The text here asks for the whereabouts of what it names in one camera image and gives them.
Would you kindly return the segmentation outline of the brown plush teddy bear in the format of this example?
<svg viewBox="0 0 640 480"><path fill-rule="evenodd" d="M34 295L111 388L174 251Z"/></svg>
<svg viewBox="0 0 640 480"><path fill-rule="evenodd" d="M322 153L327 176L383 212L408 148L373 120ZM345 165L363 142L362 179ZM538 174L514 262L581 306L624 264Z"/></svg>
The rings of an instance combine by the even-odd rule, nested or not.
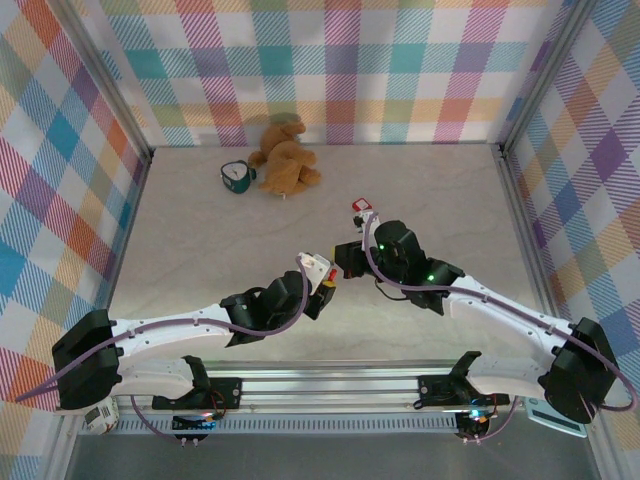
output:
<svg viewBox="0 0 640 480"><path fill-rule="evenodd" d="M302 121L271 124L264 130L259 148L248 158L251 168L266 168L261 190L288 197L321 182L321 172L314 168L315 153L299 142L299 136L305 132Z"/></svg>

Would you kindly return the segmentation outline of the small controller circuit board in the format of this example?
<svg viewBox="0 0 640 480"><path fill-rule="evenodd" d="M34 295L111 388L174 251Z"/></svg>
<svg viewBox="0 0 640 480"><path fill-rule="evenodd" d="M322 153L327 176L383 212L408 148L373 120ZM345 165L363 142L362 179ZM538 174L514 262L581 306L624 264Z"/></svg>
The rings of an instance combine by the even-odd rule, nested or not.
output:
<svg viewBox="0 0 640 480"><path fill-rule="evenodd" d="M457 413L456 422L459 436L483 436L489 430L490 417L484 411L471 410Z"/></svg>
<svg viewBox="0 0 640 480"><path fill-rule="evenodd" d="M173 431L210 431L216 428L222 416L214 413L204 415L175 415L172 417Z"/></svg>

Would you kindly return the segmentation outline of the white printed package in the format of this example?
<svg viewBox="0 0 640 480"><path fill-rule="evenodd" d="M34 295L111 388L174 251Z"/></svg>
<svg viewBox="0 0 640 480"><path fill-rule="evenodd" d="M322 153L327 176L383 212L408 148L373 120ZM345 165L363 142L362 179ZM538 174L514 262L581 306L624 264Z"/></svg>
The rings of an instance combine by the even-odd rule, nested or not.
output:
<svg viewBox="0 0 640 480"><path fill-rule="evenodd" d="M107 397L95 404L84 415L86 431L93 435L109 433L119 421L119 408L115 397Z"/></svg>

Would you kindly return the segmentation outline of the light blue calculator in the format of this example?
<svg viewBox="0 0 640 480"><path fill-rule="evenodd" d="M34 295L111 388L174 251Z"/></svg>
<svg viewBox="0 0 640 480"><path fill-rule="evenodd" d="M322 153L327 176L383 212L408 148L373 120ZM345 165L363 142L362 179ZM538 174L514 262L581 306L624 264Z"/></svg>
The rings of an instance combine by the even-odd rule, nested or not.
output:
<svg viewBox="0 0 640 480"><path fill-rule="evenodd" d="M526 398L524 406L528 419L535 423L574 437L587 437L587 431L583 424L558 413L544 400Z"/></svg>

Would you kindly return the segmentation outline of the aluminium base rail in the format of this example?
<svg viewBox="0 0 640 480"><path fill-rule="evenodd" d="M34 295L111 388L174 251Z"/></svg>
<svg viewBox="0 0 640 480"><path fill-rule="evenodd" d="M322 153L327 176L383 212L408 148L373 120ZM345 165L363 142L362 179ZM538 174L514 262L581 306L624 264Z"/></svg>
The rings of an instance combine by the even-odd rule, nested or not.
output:
<svg viewBox="0 0 640 480"><path fill-rule="evenodd" d="M322 364L301 363L207 364L210 377L240 377L243 380L238 410L248 411L339 411L366 408L398 408L419 398L417 378L423 375L451 375L456 363L420 362L415 365L394 364ZM85 413L88 409L59 412ZM494 407L424 407L442 411L470 411Z"/></svg>

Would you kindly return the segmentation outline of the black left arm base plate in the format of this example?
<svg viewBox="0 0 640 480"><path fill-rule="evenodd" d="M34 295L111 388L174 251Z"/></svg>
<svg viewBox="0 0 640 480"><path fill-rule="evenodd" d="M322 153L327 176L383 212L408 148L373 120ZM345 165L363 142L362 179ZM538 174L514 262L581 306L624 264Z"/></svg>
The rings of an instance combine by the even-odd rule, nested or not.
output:
<svg viewBox="0 0 640 480"><path fill-rule="evenodd" d="M202 409L238 410L241 404L243 380L240 377L210 377L209 389L201 402Z"/></svg>

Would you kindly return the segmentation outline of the aluminium side rail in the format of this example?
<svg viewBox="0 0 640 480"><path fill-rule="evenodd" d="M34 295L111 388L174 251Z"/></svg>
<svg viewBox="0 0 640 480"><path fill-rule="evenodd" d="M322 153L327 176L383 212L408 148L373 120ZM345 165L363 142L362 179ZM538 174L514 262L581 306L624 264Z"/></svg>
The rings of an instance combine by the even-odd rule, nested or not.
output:
<svg viewBox="0 0 640 480"><path fill-rule="evenodd" d="M551 284L546 277L542 256L532 224L529 221L525 202L517 186L513 167L499 144L490 144L490 147L523 255L533 298L540 311L560 318L562 314L558 310Z"/></svg>

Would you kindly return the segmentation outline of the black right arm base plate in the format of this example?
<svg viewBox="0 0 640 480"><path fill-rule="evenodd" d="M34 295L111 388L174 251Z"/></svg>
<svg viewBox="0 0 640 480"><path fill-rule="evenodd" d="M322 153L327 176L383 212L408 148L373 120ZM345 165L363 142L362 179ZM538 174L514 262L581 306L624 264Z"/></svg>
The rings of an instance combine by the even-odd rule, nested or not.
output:
<svg viewBox="0 0 640 480"><path fill-rule="evenodd" d="M511 403L506 394L482 394L466 379L449 375L423 375L417 378L419 398L415 409L424 407L495 407Z"/></svg>

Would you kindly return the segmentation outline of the aluminium corner post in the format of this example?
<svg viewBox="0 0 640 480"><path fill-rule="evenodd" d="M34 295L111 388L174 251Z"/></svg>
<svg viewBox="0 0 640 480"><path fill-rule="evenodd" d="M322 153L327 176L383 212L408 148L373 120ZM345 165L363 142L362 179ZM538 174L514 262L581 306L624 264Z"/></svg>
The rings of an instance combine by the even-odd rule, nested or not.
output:
<svg viewBox="0 0 640 480"><path fill-rule="evenodd" d="M497 145L501 154L508 159L515 146L524 135L535 110L539 107L551 83L568 56L583 25L588 20L599 0L567 0L559 11L562 22L554 20L548 34L534 58L531 68L533 78L526 80L527 90L516 97L507 117Z"/></svg>
<svg viewBox="0 0 640 480"><path fill-rule="evenodd" d="M124 132L136 147L145 166L152 163L154 149L146 141L132 111L121 94L114 77L87 32L70 0L46 0L53 14L69 36L97 88L103 94Z"/></svg>

